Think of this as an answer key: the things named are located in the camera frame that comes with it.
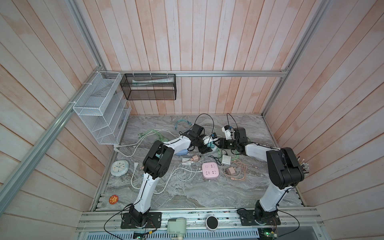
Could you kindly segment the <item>pink charger plug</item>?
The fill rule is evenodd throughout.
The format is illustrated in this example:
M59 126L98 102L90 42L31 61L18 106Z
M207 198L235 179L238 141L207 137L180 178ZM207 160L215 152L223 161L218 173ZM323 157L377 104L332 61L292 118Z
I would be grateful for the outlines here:
M200 161L200 159L201 159L201 156L199 156L199 155L195 155L195 156L193 156L193 157L191 158L191 161L194 162L194 163L197 163L197 162Z

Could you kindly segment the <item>white charger plug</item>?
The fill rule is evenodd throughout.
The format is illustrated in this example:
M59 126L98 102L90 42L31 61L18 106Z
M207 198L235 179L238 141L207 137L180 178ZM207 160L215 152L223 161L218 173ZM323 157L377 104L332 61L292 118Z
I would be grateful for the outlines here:
M191 166L193 162L192 158L182 158L183 166Z

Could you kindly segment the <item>beige charger plug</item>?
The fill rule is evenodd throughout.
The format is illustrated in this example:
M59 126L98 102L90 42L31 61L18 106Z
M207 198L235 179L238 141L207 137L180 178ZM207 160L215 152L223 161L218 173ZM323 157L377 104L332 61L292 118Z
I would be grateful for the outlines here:
M229 176L235 176L236 175L236 169L234 167L228 167L228 168L226 168L226 174Z

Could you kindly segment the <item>pink power strip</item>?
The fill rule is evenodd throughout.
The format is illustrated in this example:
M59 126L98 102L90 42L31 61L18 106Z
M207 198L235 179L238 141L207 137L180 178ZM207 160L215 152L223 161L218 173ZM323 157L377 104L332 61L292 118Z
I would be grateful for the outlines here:
M214 180L219 177L219 167L215 162L202 164L202 173L205 180Z

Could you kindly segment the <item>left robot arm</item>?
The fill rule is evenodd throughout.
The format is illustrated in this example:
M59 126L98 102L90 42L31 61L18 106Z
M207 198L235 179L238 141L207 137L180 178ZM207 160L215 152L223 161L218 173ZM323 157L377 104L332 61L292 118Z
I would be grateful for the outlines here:
M218 139L212 132L206 136L204 128L194 124L190 130L171 141L155 141L144 158L144 178L139 194L129 207L128 216L135 226L142 227L146 224L151 208L151 200L156 185L168 171L174 154L191 147L197 147L201 154L211 152L208 144Z

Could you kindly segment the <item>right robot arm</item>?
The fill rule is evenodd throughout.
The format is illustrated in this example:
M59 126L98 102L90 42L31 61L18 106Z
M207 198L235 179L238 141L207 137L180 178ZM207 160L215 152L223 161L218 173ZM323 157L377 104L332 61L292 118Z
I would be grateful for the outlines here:
M268 164L270 184L263 197L257 201L255 223L265 225L276 221L278 224L278 205L285 193L295 188L304 180L305 173L298 162L293 149L273 148L249 141L244 128L222 127L224 138L215 141L220 149L236 150L241 155L266 161Z

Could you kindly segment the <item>blue power strip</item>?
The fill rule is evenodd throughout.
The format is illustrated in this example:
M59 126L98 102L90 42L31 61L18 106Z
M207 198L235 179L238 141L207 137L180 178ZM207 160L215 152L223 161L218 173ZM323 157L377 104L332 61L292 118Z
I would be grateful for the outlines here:
M184 156L184 155L187 155L188 153L189 153L189 151L187 149L185 149L185 150L181 150L181 151L175 153L175 155Z

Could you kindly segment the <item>black mesh basket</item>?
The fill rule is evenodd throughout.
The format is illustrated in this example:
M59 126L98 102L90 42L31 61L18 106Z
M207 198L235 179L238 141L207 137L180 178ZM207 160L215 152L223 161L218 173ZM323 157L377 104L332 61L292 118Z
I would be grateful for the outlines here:
M174 101L177 98L174 74L124 74L120 87L129 101Z

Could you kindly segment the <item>red pencil cup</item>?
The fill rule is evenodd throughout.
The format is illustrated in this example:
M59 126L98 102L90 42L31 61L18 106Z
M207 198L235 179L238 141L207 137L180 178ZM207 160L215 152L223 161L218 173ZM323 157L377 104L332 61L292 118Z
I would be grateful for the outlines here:
M300 156L298 156L297 160L300 164L300 168L303 171L304 175L308 176L310 173L309 163L305 162L305 159L302 159Z

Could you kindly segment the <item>black round speaker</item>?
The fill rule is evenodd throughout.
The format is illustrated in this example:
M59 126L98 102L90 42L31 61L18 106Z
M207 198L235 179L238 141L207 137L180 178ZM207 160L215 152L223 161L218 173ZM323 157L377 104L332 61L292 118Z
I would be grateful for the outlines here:
M210 215L205 221L206 229L209 231L215 231L219 226L219 220L216 216Z

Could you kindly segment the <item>white round clock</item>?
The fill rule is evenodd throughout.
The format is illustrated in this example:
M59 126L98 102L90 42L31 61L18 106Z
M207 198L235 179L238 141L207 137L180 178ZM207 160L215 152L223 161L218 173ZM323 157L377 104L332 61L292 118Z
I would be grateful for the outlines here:
M129 170L129 162L127 160L115 161L110 169L112 176L120 177L125 175Z

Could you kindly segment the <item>white box device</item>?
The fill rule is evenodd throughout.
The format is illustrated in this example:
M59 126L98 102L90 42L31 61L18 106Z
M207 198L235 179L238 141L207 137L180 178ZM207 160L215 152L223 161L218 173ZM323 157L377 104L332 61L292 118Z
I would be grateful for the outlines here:
M172 235L172 240L183 240L187 232L187 220L185 218L169 219L167 233Z

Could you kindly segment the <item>red round sticker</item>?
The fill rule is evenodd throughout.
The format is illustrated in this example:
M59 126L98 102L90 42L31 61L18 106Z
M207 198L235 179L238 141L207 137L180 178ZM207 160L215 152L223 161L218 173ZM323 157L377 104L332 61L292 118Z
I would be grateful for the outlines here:
M109 204L110 205L115 205L119 201L119 196L118 195L112 195L109 198Z

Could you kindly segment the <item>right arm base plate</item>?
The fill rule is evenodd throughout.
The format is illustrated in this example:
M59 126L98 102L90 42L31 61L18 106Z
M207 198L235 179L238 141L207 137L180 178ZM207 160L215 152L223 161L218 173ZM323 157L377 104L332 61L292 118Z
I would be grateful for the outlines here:
M281 224L278 212L265 212L263 209L246 210L244 208L237 209L242 226L278 226Z

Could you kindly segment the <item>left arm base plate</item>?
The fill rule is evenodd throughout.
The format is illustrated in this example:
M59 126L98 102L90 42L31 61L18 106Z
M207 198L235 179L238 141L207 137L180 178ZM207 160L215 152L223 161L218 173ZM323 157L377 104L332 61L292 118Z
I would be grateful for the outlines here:
M121 222L121 229L143 229L161 227L162 213L148 212L140 213L124 213Z

